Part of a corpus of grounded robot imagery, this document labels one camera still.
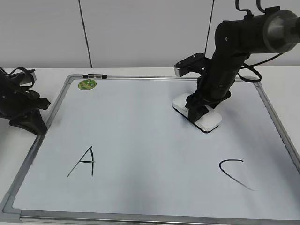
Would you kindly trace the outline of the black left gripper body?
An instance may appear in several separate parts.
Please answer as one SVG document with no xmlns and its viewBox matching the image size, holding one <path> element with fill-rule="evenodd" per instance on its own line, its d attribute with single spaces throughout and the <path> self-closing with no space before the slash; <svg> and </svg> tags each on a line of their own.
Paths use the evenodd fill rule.
<svg viewBox="0 0 300 225">
<path fill-rule="evenodd" d="M 20 86 L 21 72 L 30 69 L 18 67 L 11 72 L 0 69 L 0 116 L 13 119 L 33 110 L 46 110 L 50 101 L 31 88 Z"/>
</svg>

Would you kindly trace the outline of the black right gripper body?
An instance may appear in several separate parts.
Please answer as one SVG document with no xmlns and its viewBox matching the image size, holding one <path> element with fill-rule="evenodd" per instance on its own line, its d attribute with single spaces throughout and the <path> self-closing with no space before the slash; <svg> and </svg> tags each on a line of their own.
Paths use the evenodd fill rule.
<svg viewBox="0 0 300 225">
<path fill-rule="evenodd" d="M 204 70 L 197 79 L 196 91 L 186 98 L 186 108 L 202 110 L 205 106 L 216 108 L 231 97 L 232 70 Z"/>
</svg>

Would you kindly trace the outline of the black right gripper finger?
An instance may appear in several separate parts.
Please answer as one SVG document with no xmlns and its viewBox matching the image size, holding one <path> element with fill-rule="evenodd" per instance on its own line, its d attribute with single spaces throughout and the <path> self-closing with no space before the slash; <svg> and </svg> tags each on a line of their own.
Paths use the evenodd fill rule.
<svg viewBox="0 0 300 225">
<path fill-rule="evenodd" d="M 208 112 L 209 110 L 206 106 L 190 106 L 187 118 L 191 123 L 195 123 Z"/>
</svg>

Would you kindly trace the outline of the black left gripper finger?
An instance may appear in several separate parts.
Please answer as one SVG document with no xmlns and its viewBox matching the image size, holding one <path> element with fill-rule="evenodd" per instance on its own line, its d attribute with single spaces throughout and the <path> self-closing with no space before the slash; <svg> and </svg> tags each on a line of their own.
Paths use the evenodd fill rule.
<svg viewBox="0 0 300 225">
<path fill-rule="evenodd" d="M 44 123 L 39 110 L 33 110 L 15 117 L 9 121 L 9 125 L 22 128 L 35 135 L 44 135 L 47 132 L 47 126 Z"/>
</svg>

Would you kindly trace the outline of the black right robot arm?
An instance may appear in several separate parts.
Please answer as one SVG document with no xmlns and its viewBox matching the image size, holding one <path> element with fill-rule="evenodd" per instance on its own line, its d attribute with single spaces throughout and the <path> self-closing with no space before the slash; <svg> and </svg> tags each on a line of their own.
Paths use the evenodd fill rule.
<svg viewBox="0 0 300 225">
<path fill-rule="evenodd" d="M 192 123 L 231 96 L 230 87 L 251 54 L 286 53 L 300 42 L 300 19 L 289 10 L 267 8 L 265 14 L 223 21 L 215 32 L 215 51 L 210 60 L 202 54 L 185 62 L 190 71 L 201 74 L 196 91 L 185 107 Z"/>
</svg>

